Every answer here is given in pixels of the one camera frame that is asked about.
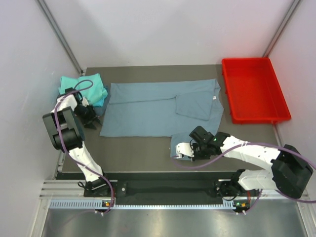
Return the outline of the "grey-blue t shirt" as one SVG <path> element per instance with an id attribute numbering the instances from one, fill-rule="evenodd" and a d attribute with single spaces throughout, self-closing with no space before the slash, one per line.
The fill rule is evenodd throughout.
<path id="1" fill-rule="evenodd" d="M 170 137 L 170 156 L 176 145 L 189 143 L 197 126 L 216 134 L 224 108 L 216 79 L 112 83 L 100 136 Z"/>

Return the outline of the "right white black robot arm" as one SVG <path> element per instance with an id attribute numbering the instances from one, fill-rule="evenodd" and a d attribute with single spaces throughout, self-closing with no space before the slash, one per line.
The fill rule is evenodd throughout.
<path id="1" fill-rule="evenodd" d="M 291 145 L 248 142 L 224 132 L 213 135 L 201 126 L 189 136 L 190 142 L 183 146 L 185 155 L 192 160 L 227 157 L 259 167 L 259 170 L 239 169 L 231 176 L 229 188 L 238 196 L 259 189 L 275 190 L 288 198 L 299 199 L 316 169 Z"/>

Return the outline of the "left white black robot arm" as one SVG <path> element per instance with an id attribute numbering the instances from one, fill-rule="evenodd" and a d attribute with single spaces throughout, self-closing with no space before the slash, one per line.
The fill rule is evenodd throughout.
<path id="1" fill-rule="evenodd" d="M 114 199 L 115 192 L 111 182 L 85 145 L 83 129 L 96 129 L 93 122 L 100 120 L 81 92 L 67 88 L 57 98 L 54 109 L 43 115 L 42 119 L 53 147 L 67 154 L 84 174 L 85 183 L 78 182 L 84 188 L 84 196 Z"/>

